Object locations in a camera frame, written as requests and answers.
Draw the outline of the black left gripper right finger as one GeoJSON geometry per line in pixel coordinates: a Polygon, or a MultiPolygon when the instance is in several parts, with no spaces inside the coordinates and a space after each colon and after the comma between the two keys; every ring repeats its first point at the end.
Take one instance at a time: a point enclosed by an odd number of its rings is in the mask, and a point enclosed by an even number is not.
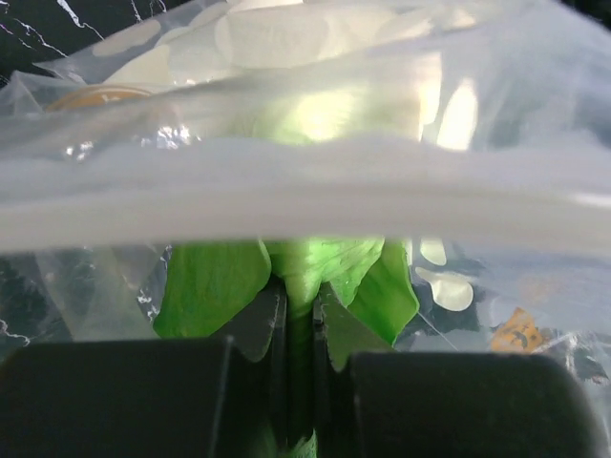
{"type": "Polygon", "coordinates": [[[324,285],[314,303],[322,457],[606,457],[575,378],[545,356],[397,352],[324,285]]]}

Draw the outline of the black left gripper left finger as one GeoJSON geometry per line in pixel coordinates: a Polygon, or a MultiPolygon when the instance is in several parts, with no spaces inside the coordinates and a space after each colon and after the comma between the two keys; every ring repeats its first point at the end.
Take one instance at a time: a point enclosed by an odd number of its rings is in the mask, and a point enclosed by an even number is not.
{"type": "Polygon", "coordinates": [[[211,337],[26,347],[1,366],[5,457],[275,457],[286,443],[284,288],[211,337]]]}

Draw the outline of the green fake lettuce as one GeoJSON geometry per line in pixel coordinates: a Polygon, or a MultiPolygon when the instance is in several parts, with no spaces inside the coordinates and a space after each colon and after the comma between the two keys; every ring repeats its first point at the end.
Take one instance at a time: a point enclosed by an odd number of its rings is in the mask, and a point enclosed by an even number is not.
{"type": "MultiPolygon", "coordinates": [[[[306,145],[368,128],[420,137],[417,94],[350,88],[293,96],[241,115],[228,133],[306,145]]],[[[386,342],[395,342],[419,308],[406,247],[386,238],[176,244],[153,327],[162,338],[207,337],[242,311],[271,277],[283,281],[287,294],[286,455],[313,457],[314,300],[322,284],[331,284],[344,306],[386,342]]]]}

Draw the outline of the clear zip top bag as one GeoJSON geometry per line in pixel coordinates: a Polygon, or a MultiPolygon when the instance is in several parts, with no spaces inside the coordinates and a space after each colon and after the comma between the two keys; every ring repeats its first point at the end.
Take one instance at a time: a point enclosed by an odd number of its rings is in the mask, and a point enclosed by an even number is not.
{"type": "Polygon", "coordinates": [[[556,1],[195,2],[1,90],[3,355],[163,339],[174,245],[307,238],[404,242],[395,342],[320,287],[390,347],[607,383],[609,30],[556,1]],[[416,93],[420,137],[228,133],[350,88],[416,93]]]}

